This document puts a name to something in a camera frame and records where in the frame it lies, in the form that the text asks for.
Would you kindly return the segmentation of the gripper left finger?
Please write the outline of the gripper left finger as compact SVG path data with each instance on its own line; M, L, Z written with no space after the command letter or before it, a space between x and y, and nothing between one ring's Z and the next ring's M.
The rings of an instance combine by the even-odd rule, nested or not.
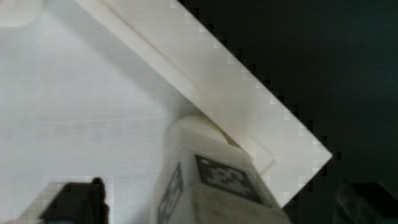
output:
M90 182L69 182L39 216L39 224L108 224L110 208L99 177Z

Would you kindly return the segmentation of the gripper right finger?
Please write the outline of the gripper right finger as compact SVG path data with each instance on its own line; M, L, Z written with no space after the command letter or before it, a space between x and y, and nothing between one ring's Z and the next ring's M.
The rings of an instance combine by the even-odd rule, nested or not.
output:
M334 224L398 224L396 182L341 182Z

